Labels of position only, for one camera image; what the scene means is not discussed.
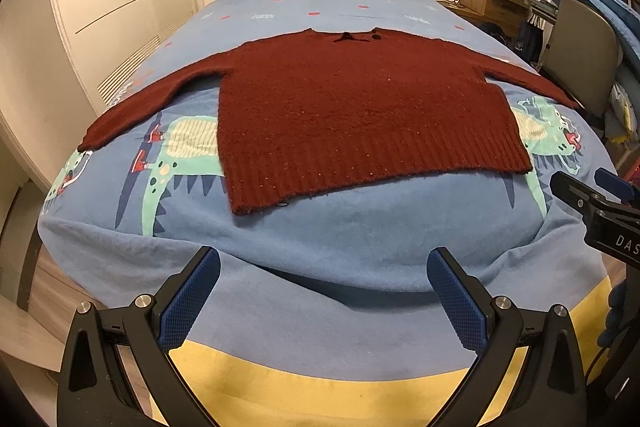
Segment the cable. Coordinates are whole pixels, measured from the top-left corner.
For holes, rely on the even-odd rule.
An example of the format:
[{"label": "cable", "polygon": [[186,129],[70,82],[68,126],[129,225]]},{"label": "cable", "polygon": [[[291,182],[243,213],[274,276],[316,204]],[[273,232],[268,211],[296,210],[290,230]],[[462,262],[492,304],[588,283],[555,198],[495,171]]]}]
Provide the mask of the cable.
[{"label": "cable", "polygon": [[613,345],[613,343],[616,341],[616,339],[618,338],[620,333],[623,333],[625,330],[628,330],[628,328],[630,328],[631,326],[634,326],[634,325],[636,325],[638,323],[640,323],[640,317],[636,317],[634,319],[631,319],[630,321],[625,322],[622,326],[620,326],[616,330],[616,333],[613,335],[613,338],[611,339],[611,341],[606,346],[604,346],[601,350],[599,350],[598,354],[596,355],[596,358],[593,359],[593,362],[591,362],[591,365],[587,369],[587,372],[584,374],[584,381],[586,383],[589,383],[589,376],[591,374],[591,371],[593,371],[593,368],[598,363],[598,360],[600,360],[600,357],[602,356],[602,354],[607,349],[609,349],[609,347],[611,347]]}]

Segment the silver bolt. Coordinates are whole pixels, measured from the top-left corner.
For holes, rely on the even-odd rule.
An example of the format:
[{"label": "silver bolt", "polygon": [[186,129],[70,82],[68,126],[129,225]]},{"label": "silver bolt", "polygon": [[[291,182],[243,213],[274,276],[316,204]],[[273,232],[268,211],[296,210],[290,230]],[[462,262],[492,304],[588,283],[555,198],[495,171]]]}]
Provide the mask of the silver bolt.
[{"label": "silver bolt", "polygon": [[136,306],[138,308],[146,308],[149,304],[151,304],[151,295],[144,294],[136,298]]},{"label": "silver bolt", "polygon": [[508,297],[496,297],[495,305],[498,306],[501,310],[508,310],[511,308],[511,299]]},{"label": "silver bolt", "polygon": [[87,311],[89,311],[91,309],[91,302],[89,301],[83,301],[80,304],[78,304],[78,313],[86,313]]},{"label": "silver bolt", "polygon": [[554,313],[558,317],[566,317],[567,311],[566,308],[562,306],[562,304],[558,304],[557,306],[554,306]]}]

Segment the yellow fabric border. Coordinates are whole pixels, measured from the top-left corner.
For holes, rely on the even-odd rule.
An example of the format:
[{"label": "yellow fabric border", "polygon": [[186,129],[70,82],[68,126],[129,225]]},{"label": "yellow fabric border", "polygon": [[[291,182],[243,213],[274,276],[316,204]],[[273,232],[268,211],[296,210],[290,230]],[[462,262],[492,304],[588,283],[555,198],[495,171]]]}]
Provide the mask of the yellow fabric border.
[{"label": "yellow fabric border", "polygon": [[[570,313],[585,369],[609,310],[609,277]],[[516,351],[481,423],[500,413],[524,360]],[[203,406],[223,427],[424,427],[440,410],[466,369],[394,381],[342,381],[303,377],[241,360],[186,341],[170,354]],[[154,419],[162,421],[152,401]]]}]

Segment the chair backrest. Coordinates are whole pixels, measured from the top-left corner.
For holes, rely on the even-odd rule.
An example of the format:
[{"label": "chair backrest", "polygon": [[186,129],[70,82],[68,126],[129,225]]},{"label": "chair backrest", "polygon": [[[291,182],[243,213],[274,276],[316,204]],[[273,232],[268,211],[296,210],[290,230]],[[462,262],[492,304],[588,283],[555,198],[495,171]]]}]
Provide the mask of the chair backrest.
[{"label": "chair backrest", "polygon": [[603,17],[577,0],[561,0],[542,67],[585,110],[602,117],[615,81],[619,48]]}]

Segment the blue gripper pad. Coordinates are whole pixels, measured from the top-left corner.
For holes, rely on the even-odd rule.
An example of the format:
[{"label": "blue gripper pad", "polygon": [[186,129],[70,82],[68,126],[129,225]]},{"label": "blue gripper pad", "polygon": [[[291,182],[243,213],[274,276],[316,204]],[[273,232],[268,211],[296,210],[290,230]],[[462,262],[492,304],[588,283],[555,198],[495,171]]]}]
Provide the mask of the blue gripper pad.
[{"label": "blue gripper pad", "polygon": [[164,352],[180,347],[220,277],[220,256],[211,248],[160,317],[158,344]]},{"label": "blue gripper pad", "polygon": [[427,258],[427,277],[462,346],[481,355],[488,344],[486,318],[437,249]]}]

